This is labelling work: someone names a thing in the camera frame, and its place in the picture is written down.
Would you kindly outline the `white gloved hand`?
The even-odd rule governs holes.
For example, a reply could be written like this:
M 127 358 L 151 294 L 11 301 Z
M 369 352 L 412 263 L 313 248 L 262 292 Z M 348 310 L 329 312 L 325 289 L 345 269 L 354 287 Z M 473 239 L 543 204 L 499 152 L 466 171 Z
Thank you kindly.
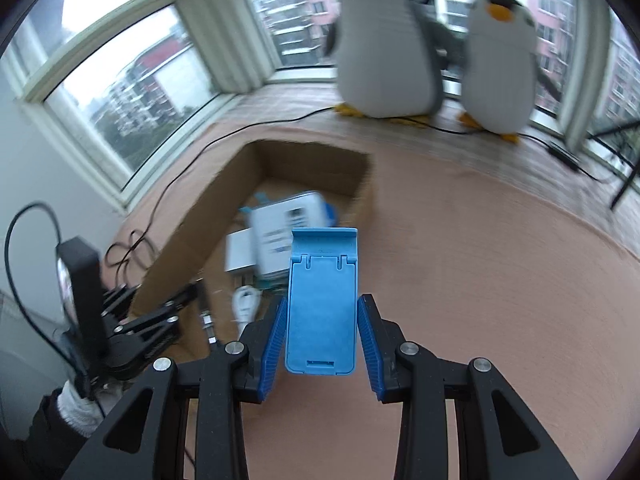
M 100 387 L 96 398 L 83 398 L 75 386 L 66 380 L 56 398 L 56 408 L 67 426 L 70 426 L 84 438 L 90 437 L 102 420 L 122 398 L 124 389 L 121 382 L 109 382 Z

